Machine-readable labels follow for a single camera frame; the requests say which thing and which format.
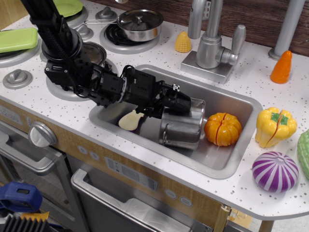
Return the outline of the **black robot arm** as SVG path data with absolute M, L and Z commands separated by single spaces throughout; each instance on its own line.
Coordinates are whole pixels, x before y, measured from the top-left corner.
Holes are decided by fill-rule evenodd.
M 52 0 L 24 0 L 30 21 L 43 40 L 45 74 L 56 85 L 72 88 L 80 98 L 108 107 L 116 102 L 136 105 L 136 112 L 161 118 L 164 108 L 189 113 L 191 99 L 176 85 L 126 65 L 121 76 L 91 62 L 77 31 L 70 28 Z

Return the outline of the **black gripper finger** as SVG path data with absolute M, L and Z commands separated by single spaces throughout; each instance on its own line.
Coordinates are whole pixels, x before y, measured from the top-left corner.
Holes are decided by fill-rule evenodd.
M 168 91 L 164 96 L 164 106 L 178 112 L 189 113 L 191 98 L 182 92 Z
M 135 111 L 137 114 L 142 113 L 146 117 L 161 119 L 163 114 L 163 107 L 147 107 L 145 109 L 137 107 Z

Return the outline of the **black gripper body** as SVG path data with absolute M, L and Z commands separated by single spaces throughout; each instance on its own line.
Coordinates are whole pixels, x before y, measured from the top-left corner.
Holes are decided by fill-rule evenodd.
M 131 65 L 126 65 L 122 71 L 126 80 L 123 101 L 145 109 L 147 107 L 163 107 L 164 96 L 168 91 L 178 91 L 176 86 L 156 81 L 155 76 L 136 70 Z

